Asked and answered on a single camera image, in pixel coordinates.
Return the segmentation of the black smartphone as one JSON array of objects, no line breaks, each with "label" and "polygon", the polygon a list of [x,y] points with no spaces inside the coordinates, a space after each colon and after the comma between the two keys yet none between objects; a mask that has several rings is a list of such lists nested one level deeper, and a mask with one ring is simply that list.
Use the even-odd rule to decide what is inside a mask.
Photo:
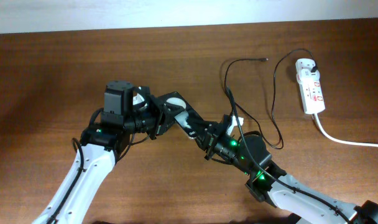
[{"label": "black smartphone", "polygon": [[171,92],[159,97],[164,102],[183,109],[174,116],[176,123],[183,129],[190,139],[205,135],[205,120],[193,109],[193,107],[178,92]]}]

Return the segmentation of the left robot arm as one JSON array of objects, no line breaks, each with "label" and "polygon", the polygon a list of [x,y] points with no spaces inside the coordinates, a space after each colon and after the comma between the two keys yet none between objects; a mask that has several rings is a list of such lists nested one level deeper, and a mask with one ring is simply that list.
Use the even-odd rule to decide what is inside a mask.
[{"label": "left robot arm", "polygon": [[79,139],[72,140],[75,160],[46,209],[35,223],[81,223],[96,192],[128,152],[134,136],[151,139],[166,132],[187,105],[176,92],[155,97],[146,86],[111,81],[104,106],[96,110]]}]

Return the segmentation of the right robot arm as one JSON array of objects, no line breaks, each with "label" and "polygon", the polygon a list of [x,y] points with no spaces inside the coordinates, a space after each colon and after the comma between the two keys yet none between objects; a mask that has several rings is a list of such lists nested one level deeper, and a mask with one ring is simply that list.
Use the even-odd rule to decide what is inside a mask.
[{"label": "right robot arm", "polygon": [[260,132],[250,131],[238,139],[230,136],[233,120],[224,116],[220,123],[197,118],[187,122],[206,159],[216,154],[249,176],[246,187],[258,202],[292,212],[300,223],[378,223],[378,204],[368,200],[358,206],[307,187],[272,160]]}]

